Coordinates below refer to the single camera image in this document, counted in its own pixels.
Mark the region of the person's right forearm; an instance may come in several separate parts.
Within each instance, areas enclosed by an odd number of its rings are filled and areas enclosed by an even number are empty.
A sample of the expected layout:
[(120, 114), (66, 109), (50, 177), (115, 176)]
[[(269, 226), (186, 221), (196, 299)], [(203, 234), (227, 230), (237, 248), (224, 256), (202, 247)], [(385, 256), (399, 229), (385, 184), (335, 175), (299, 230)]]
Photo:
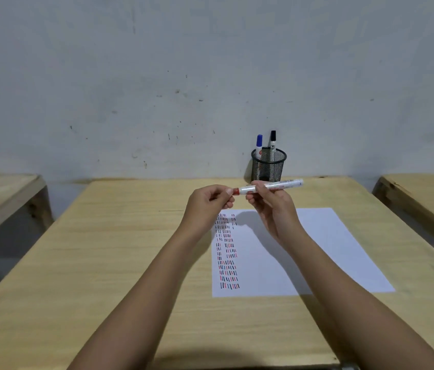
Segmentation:
[(338, 267), (300, 223), (279, 225), (277, 237), (364, 370), (434, 370), (434, 349)]

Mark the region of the person's left forearm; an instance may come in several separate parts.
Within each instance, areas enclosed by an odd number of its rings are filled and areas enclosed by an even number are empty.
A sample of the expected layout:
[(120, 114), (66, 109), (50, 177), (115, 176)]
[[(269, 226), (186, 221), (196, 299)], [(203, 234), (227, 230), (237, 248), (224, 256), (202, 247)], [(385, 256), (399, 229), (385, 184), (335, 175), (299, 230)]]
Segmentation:
[(93, 332), (67, 370), (145, 370), (152, 362), (183, 280), (211, 230), (180, 224), (140, 279)]

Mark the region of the black mesh pen holder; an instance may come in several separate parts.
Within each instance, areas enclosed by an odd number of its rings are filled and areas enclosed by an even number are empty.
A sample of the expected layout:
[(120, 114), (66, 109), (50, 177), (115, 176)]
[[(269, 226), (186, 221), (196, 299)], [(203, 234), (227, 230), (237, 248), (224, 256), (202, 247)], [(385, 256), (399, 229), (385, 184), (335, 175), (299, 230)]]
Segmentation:
[(257, 155), (257, 150), (251, 152), (251, 181), (261, 180), (268, 182), (278, 182), (282, 177), (284, 162), (287, 160), (287, 154), (281, 149), (276, 149), (274, 160), (270, 157), (270, 148), (264, 147), (261, 155)]

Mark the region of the wooden side table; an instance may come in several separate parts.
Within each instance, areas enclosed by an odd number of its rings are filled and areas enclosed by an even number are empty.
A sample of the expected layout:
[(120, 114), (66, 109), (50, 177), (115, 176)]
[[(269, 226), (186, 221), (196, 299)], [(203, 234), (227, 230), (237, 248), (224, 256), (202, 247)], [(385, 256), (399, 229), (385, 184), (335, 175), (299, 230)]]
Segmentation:
[(434, 174), (385, 174), (372, 194), (383, 204), (405, 211), (434, 237)]
[(21, 208), (46, 231), (54, 218), (48, 187), (38, 174), (0, 174), (0, 226)]

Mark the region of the white paper sheet with marks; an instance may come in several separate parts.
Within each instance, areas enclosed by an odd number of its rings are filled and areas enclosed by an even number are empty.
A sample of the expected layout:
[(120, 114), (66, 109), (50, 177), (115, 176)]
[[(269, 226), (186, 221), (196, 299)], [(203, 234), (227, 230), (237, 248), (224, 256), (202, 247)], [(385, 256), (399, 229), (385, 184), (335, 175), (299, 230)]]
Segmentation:
[[(307, 233), (347, 275), (371, 293), (393, 293), (378, 266), (332, 208), (296, 209)], [(223, 210), (212, 229), (213, 298), (311, 294), (294, 261), (255, 210)]]

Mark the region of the person's left hand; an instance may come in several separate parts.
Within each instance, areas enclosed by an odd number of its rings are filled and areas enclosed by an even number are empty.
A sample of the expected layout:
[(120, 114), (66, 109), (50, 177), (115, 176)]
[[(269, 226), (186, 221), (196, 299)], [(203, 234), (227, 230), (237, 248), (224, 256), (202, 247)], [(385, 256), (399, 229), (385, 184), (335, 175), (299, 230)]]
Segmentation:
[(234, 200), (209, 198), (209, 186), (196, 189), (189, 196), (177, 233), (188, 241), (199, 241), (210, 231), (221, 210), (233, 207)]

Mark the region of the white marker pen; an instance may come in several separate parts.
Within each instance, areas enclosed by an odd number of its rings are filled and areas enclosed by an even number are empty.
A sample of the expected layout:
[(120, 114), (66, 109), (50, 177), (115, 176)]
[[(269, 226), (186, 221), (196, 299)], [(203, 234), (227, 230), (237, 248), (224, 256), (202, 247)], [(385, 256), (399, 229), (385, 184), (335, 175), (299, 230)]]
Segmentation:
[[(303, 186), (303, 179), (295, 179), (295, 180), (283, 180), (276, 182), (261, 182), (264, 187), (266, 187), (269, 191), (277, 191), (277, 190), (285, 190), (289, 188), (295, 188)], [(257, 185), (250, 185), (240, 187), (240, 195), (246, 195), (247, 193), (257, 193)]]

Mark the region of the person's right hand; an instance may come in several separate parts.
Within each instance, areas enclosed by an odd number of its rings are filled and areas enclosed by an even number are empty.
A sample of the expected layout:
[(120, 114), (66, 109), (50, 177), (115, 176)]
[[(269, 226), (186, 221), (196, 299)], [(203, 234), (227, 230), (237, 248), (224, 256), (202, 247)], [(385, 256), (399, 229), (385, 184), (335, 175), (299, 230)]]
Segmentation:
[(257, 185), (257, 192), (266, 201), (267, 208), (255, 210), (270, 235), (287, 252), (290, 252), (306, 236), (294, 202), (284, 190), (269, 191), (261, 182), (252, 181), (251, 185)]

